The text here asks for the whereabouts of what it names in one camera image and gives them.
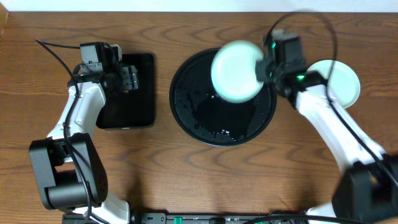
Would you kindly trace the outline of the mint green plate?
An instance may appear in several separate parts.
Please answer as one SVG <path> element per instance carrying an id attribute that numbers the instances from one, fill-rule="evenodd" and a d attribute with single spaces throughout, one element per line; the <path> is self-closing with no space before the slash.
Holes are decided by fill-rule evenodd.
<path id="1" fill-rule="evenodd" d="M 236 40 L 217 51 L 211 64 L 211 81 L 216 94 L 229 103 L 244 103 L 263 87 L 256 76 L 256 62 L 263 51 L 254 43 Z"/>
<path id="2" fill-rule="evenodd" d="M 307 71 L 317 71 L 327 79 L 332 63 L 332 60 L 321 60 L 309 66 Z M 345 63 L 334 61 L 329 84 L 335 92 L 338 101 L 344 108 L 352 106 L 359 98 L 361 91 L 359 78 L 354 70 Z"/>

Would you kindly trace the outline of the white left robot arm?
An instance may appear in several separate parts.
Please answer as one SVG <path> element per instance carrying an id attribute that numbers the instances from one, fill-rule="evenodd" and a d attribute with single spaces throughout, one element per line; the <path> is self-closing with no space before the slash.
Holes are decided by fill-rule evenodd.
<path id="1" fill-rule="evenodd" d="M 68 101 L 58 123 L 45 139 L 32 141 L 29 147 L 46 209 L 79 214 L 96 223 L 130 222 L 129 203 L 108 190 L 106 171 L 92 136 L 107 93 L 137 88 L 133 66 L 72 75 Z"/>

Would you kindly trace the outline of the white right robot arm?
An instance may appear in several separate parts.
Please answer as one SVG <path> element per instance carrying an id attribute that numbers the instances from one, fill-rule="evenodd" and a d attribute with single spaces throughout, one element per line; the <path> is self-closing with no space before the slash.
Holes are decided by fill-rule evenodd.
<path id="1" fill-rule="evenodd" d="M 397 217 L 397 157 L 388 156 L 340 104 L 328 75 L 305 68 L 302 59 L 290 63 L 256 62 L 260 82 L 274 85 L 293 108 L 309 120 L 333 154 L 343 177 L 331 202 L 307 210 L 313 222 L 336 219 L 374 223 Z"/>

